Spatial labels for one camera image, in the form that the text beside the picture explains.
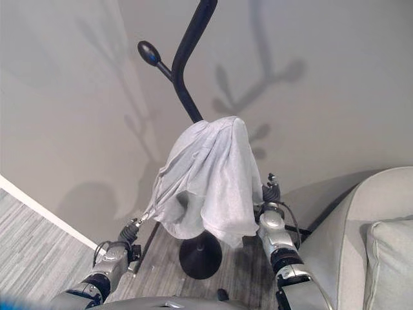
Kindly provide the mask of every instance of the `wall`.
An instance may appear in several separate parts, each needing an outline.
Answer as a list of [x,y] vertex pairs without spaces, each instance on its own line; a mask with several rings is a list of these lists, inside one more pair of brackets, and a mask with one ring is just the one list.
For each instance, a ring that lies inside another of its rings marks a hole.
[[116,2],[1,1],[1,174],[95,242],[161,159],[127,47]]
[[[147,39],[169,66],[196,5],[119,2],[131,45]],[[166,154],[190,121],[135,57]],[[413,164],[411,1],[218,1],[185,77],[205,119],[246,121],[263,180],[279,176],[304,227],[371,174]]]
[[[170,65],[196,5],[2,1],[1,174],[113,238],[190,125],[136,43]],[[246,121],[263,180],[279,176],[301,226],[372,173],[413,164],[412,16],[402,0],[218,3],[188,88],[205,119]]]

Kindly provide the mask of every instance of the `baseboard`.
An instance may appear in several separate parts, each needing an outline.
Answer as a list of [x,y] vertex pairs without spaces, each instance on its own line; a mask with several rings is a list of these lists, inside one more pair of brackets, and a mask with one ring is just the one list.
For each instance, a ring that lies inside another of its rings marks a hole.
[[58,218],[48,209],[43,207],[40,203],[35,201],[29,195],[24,193],[21,189],[15,186],[12,182],[8,181],[4,176],[0,175],[0,188],[4,189],[10,195],[12,195],[17,200],[21,201],[27,207],[31,208],[36,213],[40,214],[48,221],[52,222],[54,225],[58,226],[60,229],[73,236],[75,239],[79,240],[83,244],[87,245],[91,249],[96,249],[97,245],[92,240],[88,239],[86,236],[82,235],[79,231],[75,230],[72,226],[67,224],[62,219]]

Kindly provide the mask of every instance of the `gray towel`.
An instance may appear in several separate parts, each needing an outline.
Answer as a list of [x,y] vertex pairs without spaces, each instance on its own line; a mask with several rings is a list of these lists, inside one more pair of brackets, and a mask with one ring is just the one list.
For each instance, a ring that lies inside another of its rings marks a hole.
[[145,212],[179,239],[208,230],[231,247],[255,236],[253,204],[262,189],[245,123],[236,116],[200,121],[175,142]]

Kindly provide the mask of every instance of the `wooden floor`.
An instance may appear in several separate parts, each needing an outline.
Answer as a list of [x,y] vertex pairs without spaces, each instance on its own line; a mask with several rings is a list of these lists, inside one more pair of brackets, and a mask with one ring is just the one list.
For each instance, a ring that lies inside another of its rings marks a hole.
[[93,250],[0,189],[0,293],[51,300],[81,281]]
[[223,288],[230,299],[240,300],[251,309],[277,309],[272,270],[257,238],[245,238],[244,248],[238,250],[221,244],[221,267],[206,280],[191,279],[182,271],[179,246],[180,241],[160,226],[137,276],[124,275],[110,299],[173,295],[212,299],[217,289]]
[[[91,270],[93,250],[0,189],[0,293],[47,301]],[[219,271],[206,280],[189,278],[178,260],[180,241],[160,227],[138,274],[126,273],[109,301],[142,296],[216,298],[219,288],[251,309],[277,309],[275,286],[261,243],[247,238],[242,249],[222,245]]]

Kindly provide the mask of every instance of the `round base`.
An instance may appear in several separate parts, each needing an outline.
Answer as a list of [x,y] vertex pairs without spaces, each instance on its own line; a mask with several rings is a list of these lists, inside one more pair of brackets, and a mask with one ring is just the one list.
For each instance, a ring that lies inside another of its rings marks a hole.
[[222,261],[218,240],[208,231],[198,237],[184,240],[179,250],[179,263],[191,278],[202,280],[214,275]]

